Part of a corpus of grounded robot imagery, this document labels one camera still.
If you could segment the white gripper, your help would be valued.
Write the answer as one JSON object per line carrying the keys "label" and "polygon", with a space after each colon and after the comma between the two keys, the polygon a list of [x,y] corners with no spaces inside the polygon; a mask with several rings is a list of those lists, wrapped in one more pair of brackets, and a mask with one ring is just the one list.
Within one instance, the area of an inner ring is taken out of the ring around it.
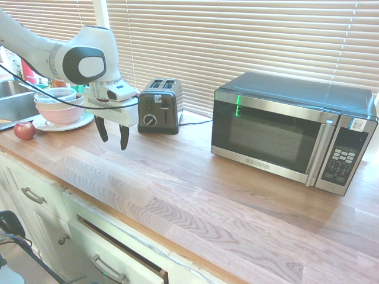
{"label": "white gripper", "polygon": [[102,141],[108,141],[104,120],[115,122],[119,124],[120,129],[120,148],[125,150],[129,142],[129,127],[136,125],[139,120],[138,99],[128,98],[121,102],[111,99],[99,101],[90,93],[86,93],[83,97],[86,110],[95,115],[95,124]]}

